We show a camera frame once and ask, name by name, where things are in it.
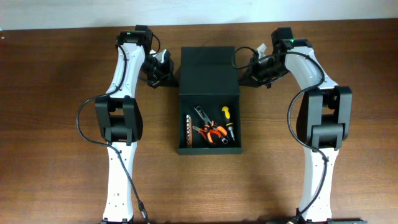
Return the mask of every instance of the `white wall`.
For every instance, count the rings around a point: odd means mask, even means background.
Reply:
[[[391,17],[398,17],[397,0],[0,1],[3,30]]]

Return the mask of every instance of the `pliers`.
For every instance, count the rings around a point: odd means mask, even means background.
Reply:
[[[223,128],[222,126],[218,126],[217,123],[215,123],[214,121],[210,120],[210,118],[207,116],[207,114],[201,109],[200,106],[196,106],[194,107],[195,111],[199,114],[199,117],[204,120],[205,125],[208,126],[208,128],[212,128],[215,131],[218,131],[219,133],[221,133],[223,136],[221,137],[221,140],[224,144],[228,143],[228,140],[225,137],[228,137],[228,133],[225,130],[225,128]]]
[[[217,143],[215,143],[215,141],[214,141],[214,139],[213,139],[213,137],[212,137],[213,134],[215,134],[216,136],[218,136],[224,144],[227,143],[227,142],[224,142],[224,141],[222,140],[223,137],[222,137],[222,135],[221,135],[221,133],[220,133],[219,131],[214,130],[214,129],[209,129],[209,126],[208,126],[207,124],[205,125],[205,128],[204,128],[204,129],[198,128],[198,127],[196,127],[196,126],[192,126],[192,129],[194,129],[194,130],[197,131],[200,135],[202,135],[202,137],[203,137],[206,141],[208,141],[211,145],[217,145]]]

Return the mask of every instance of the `metal tool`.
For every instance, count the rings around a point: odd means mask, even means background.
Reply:
[[[219,131],[223,136],[221,138],[222,142],[224,144],[228,143],[228,140],[225,137],[228,137],[228,133],[225,130],[225,128],[223,128],[222,126],[219,126],[217,123],[215,123],[214,121],[212,121],[207,114],[202,110],[202,108],[200,106],[196,106],[194,107],[195,111],[199,114],[199,117],[204,120],[205,124],[209,126],[209,128],[212,128],[216,131]]]
[[[185,126],[187,128],[187,147],[192,148],[192,118],[189,114],[185,117]]]
[[[224,118],[225,118],[225,123],[226,123],[226,129],[229,131],[229,134],[231,135],[232,141],[235,141],[235,135],[234,135],[234,127],[232,121],[231,121],[231,114],[229,113],[229,108],[227,106],[224,106],[223,109],[221,109],[222,112],[224,112]]]

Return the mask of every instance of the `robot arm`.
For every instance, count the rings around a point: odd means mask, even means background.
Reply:
[[[294,39],[291,29],[278,28],[272,33],[273,56],[265,57],[262,44],[251,59],[250,66],[239,81],[240,85],[270,88],[271,83],[291,72],[302,90],[318,85],[304,93],[297,118],[296,132],[300,141],[323,152],[328,158],[327,172],[321,188],[324,160],[320,153],[304,147],[304,189],[297,213],[300,223],[327,222],[331,220],[330,192],[333,167],[341,143],[348,136],[352,92],[340,87],[322,69],[315,58],[311,43],[306,39]],[[299,54],[307,55],[309,60]],[[328,107],[332,114],[322,114]]]
[[[101,224],[132,223],[132,189],[140,211],[148,221],[144,205],[139,200],[134,185],[131,185],[132,162],[143,127],[135,99],[139,72],[142,70],[147,74],[147,84],[152,88],[178,86],[173,76],[174,65],[170,53],[167,50],[160,53],[150,50],[152,36],[153,33],[147,26],[136,26],[134,31],[120,33],[117,38],[118,63],[112,83],[107,94],[95,102],[101,135],[110,145],[108,199]],[[122,110],[123,115],[113,115],[116,110]]]

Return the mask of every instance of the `box lid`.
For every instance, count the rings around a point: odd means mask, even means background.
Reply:
[[[239,94],[234,47],[182,47],[180,95]]]

